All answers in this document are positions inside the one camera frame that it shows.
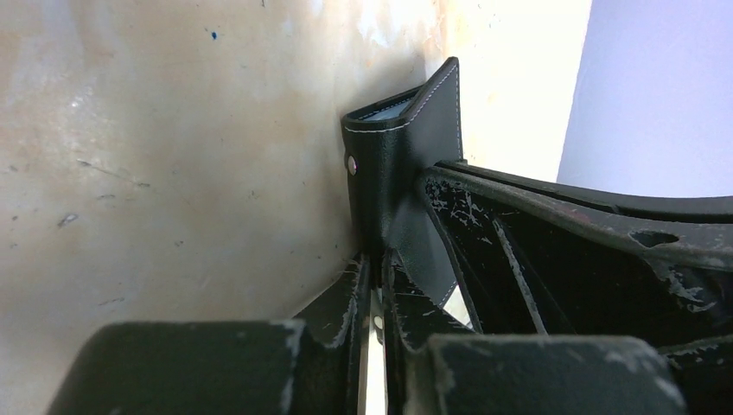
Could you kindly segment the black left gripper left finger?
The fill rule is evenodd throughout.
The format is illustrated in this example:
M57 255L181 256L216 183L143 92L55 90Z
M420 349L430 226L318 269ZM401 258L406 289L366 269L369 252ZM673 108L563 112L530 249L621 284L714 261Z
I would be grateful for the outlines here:
M356 254L303 310L289 414L361 414L368 344L370 261Z

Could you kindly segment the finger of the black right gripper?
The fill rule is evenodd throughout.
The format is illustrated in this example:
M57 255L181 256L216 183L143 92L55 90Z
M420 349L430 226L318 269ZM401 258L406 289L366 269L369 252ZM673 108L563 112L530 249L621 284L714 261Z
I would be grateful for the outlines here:
M443 161L441 166L451 171L522 188L560 201L627 217L682 223L730 224L732 222L732 198L730 196L669 198L623 195L543 182L469 165L464 161Z
M731 413L732 222L627 217L442 166L418 185L481 332L636 337L692 413Z

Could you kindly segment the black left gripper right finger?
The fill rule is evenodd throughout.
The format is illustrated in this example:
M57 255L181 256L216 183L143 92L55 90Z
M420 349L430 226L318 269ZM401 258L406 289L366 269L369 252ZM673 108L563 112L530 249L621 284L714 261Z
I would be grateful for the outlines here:
M388 414L442 414L429 339L471 334L413 282L398 252L381 266Z

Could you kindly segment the black leather card holder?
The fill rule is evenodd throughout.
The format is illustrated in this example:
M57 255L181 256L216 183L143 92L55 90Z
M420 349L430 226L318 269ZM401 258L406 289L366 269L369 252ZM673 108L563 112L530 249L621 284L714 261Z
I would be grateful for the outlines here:
M463 159L459 60L449 57L422 85L345 114L341 136L360 248L376 259L396 250L414 284L444 306L456 277L418 178Z

